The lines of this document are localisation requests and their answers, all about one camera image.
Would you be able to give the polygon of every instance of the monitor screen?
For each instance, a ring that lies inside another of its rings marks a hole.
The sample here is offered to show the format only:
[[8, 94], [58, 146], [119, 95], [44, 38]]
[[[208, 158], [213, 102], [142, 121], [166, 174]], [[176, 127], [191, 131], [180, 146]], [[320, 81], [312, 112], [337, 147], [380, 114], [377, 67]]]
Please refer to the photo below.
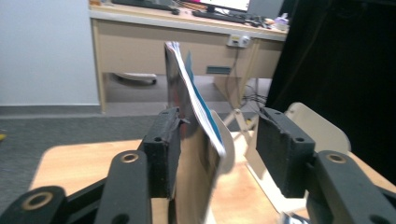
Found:
[[230, 9], [234, 11], [247, 12], [250, 0], [182, 0], [183, 2], [190, 2], [200, 4], [208, 7], [219, 7]]

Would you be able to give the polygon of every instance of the desk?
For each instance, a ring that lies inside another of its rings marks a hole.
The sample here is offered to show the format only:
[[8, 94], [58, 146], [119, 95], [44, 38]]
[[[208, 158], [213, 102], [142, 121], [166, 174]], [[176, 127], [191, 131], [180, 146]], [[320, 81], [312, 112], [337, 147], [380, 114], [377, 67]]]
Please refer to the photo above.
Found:
[[[96, 71], [102, 110], [106, 111], [106, 73], [165, 74], [163, 45], [180, 42], [182, 55], [190, 51], [196, 75], [206, 68], [233, 66], [237, 49], [226, 46], [229, 35], [248, 35], [249, 48], [240, 49], [236, 75], [215, 77], [215, 84], [237, 106], [251, 77], [272, 77], [286, 33], [247, 24], [196, 18], [186, 8], [180, 15], [142, 7], [91, 6]], [[228, 81], [229, 94], [225, 89]]]
[[[140, 140], [59, 146], [49, 149], [41, 159], [30, 189], [58, 185], [70, 195], [107, 175], [112, 158], [124, 150], [137, 148]], [[233, 170], [219, 178], [211, 208], [217, 223], [276, 223], [279, 214], [246, 167], [246, 144], [236, 138]], [[395, 186], [356, 157], [361, 169], [375, 184], [396, 192]], [[166, 223], [166, 200], [154, 200], [154, 223]], [[298, 211], [307, 216], [306, 210]]]

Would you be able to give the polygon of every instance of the keyboard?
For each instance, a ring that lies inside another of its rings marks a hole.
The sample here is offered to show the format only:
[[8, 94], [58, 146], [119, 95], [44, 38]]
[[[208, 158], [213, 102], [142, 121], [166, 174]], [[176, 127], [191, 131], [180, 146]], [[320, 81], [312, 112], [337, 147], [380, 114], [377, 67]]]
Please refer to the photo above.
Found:
[[165, 11], [173, 11], [173, 10], [175, 10], [173, 7], [160, 5], [160, 4], [154, 4], [154, 3], [149, 2], [149, 1], [112, 0], [111, 2], [114, 3], [114, 4], [125, 5], [125, 6], [130, 6], [130, 7], [146, 7], [146, 8], [152, 8], [152, 9], [165, 10]]
[[218, 21], [230, 21], [230, 22], [237, 22], [237, 23], [245, 23], [245, 19], [236, 18], [236, 17], [232, 17], [232, 16], [224, 16], [221, 14], [216, 14], [216, 13], [211, 13], [211, 12], [193, 11], [192, 15], [195, 17], [208, 18], [208, 19], [218, 20]]

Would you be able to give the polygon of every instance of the power outlet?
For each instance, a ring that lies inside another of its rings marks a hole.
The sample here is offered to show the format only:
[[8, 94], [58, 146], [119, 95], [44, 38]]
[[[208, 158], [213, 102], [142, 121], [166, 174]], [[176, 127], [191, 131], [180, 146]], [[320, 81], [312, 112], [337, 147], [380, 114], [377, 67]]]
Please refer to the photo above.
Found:
[[247, 48], [250, 43], [250, 37], [247, 35], [230, 35], [227, 46], [237, 48]]

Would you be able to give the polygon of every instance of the white wall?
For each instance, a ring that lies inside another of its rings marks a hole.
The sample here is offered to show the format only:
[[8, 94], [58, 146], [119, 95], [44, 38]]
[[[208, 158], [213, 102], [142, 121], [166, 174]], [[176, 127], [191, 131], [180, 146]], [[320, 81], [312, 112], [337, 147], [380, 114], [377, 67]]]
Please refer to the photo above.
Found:
[[99, 105], [87, 0], [0, 0], [0, 105]]

